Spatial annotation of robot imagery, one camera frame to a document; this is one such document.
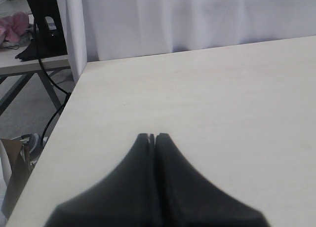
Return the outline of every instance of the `white table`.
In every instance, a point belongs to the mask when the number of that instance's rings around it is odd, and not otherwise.
[[[316,37],[88,63],[8,221],[41,227],[140,132],[274,227],[316,226]]]
[[[39,75],[45,89],[47,90],[54,106],[58,109],[61,103],[51,86],[49,80],[42,72],[39,62],[37,60],[22,62],[20,59],[15,59],[15,56],[26,49],[26,46],[20,47],[17,50],[0,49],[0,84],[8,76],[21,75],[17,82],[11,87],[6,95],[0,100],[0,115],[9,106],[15,96],[24,87],[24,85],[36,73]],[[60,71],[70,68],[68,56],[58,56],[43,59],[44,67],[47,71]]]

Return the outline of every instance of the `pink fabric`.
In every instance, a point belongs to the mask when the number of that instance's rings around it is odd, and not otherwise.
[[[0,44],[4,41],[18,42],[20,36],[29,26],[29,16],[24,12],[17,12],[12,16],[0,18]]]

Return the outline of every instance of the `gray carpet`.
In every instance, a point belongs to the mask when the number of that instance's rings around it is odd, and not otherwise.
[[[0,84],[0,98],[18,78],[19,76],[11,76]],[[52,79],[66,91],[72,92],[74,89],[71,70],[63,70]],[[59,90],[55,91],[60,101],[64,101],[64,94]],[[0,116],[0,138],[11,139],[29,133],[41,135],[55,111],[40,78],[35,74]],[[46,136],[51,134],[58,118],[56,116],[53,120]]]

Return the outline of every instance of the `curtain fold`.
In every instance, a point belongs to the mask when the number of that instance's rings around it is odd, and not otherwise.
[[[87,61],[316,34],[315,0],[57,0],[73,74]]]

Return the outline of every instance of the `desk leg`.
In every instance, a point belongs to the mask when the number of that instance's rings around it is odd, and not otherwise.
[[[22,90],[25,84],[31,79],[34,73],[20,76],[17,82],[9,89],[9,91],[0,100],[0,115],[11,104],[12,100]]]
[[[56,95],[56,92],[54,91],[53,86],[50,84],[50,81],[47,79],[47,77],[45,76],[43,72],[38,72],[38,75],[46,91],[48,92],[48,95],[50,96],[50,99],[52,100],[55,108],[59,109],[61,107],[61,103]]]

